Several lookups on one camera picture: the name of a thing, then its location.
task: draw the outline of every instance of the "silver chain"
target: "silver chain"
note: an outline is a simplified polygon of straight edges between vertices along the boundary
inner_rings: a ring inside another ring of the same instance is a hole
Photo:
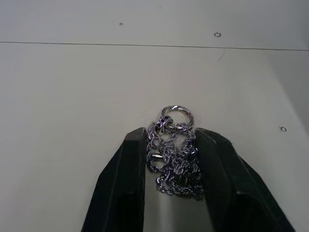
[[[161,121],[166,118],[166,116],[164,116],[166,108],[163,109],[162,117],[160,118]],[[190,117],[192,117],[193,124],[193,116],[189,111],[188,113]],[[174,126],[181,129],[171,130],[171,123],[166,125],[163,124],[164,126],[160,128],[162,130],[158,132],[156,126],[160,120],[157,123],[152,123],[147,131],[147,167],[150,171],[160,174],[155,181],[157,188],[161,192],[169,195],[175,194],[180,197],[201,200],[203,188],[201,186],[198,152],[194,147],[196,136],[192,126],[188,127],[186,123],[177,123]],[[168,134],[169,138],[163,140],[160,136],[160,132],[162,135]],[[175,145],[178,134],[186,136],[180,151]],[[154,165],[154,161],[158,160],[163,162],[162,168],[158,168]]]

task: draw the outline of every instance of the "white surface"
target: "white surface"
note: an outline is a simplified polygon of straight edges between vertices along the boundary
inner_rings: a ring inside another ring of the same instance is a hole
[[[0,41],[309,49],[308,0],[2,0]],[[221,38],[214,37],[215,32]]]
[[[146,171],[144,232],[214,232],[205,201],[161,193],[155,177]]]
[[[309,52],[225,49],[217,62],[223,51],[0,44],[0,231],[79,231],[124,136],[170,104],[229,138],[308,231],[308,131],[281,81],[306,79],[308,62],[291,61]]]

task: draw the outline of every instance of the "clamp jaw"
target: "clamp jaw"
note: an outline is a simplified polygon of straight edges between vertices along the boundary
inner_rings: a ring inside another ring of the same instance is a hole
[[[206,206],[216,232],[294,232],[259,174],[218,133],[197,128]],[[142,232],[147,132],[136,129],[100,174],[82,232]]]

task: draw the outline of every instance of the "small hole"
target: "small hole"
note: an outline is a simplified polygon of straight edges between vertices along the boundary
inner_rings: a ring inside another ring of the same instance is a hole
[[[279,127],[279,129],[280,129],[280,131],[282,131],[282,132],[286,132],[286,131],[287,131],[287,129],[286,129],[285,127]]]
[[[215,37],[221,37],[221,33],[216,32],[216,33],[214,33],[214,36],[215,36]]]

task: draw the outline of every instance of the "silver ring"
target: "silver ring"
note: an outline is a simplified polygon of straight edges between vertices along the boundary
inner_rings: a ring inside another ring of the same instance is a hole
[[[165,107],[163,110],[162,110],[162,116],[165,116],[165,114],[169,111],[178,111],[178,112],[182,112],[184,113],[185,115],[188,116],[188,118],[190,119],[190,122],[188,124],[175,124],[175,125],[166,125],[166,128],[169,130],[169,131],[186,131],[190,128],[193,127],[193,124],[194,124],[194,117],[193,115],[190,113],[190,111],[183,107],[183,106],[179,106],[179,105],[170,105],[170,106],[167,106]]]
[[[154,127],[154,130],[155,132],[159,133],[164,126],[173,124],[173,122],[174,121],[170,116],[164,115],[158,120],[158,122],[156,123]]]

